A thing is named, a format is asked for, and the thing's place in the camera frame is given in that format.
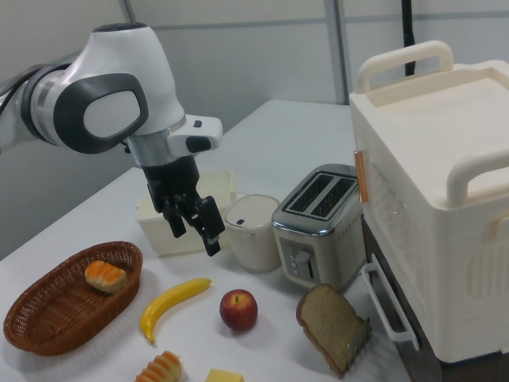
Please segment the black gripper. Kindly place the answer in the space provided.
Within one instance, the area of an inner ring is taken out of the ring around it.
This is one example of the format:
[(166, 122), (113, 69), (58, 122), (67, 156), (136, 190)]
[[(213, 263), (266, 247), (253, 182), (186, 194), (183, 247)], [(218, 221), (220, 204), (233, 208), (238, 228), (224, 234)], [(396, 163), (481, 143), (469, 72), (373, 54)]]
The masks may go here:
[(192, 155), (160, 166), (143, 166), (148, 189), (156, 212), (162, 213), (172, 234), (179, 238), (186, 233), (182, 214), (203, 241), (207, 255), (221, 249), (220, 234), (223, 218), (213, 197), (200, 197), (196, 190), (200, 174)]

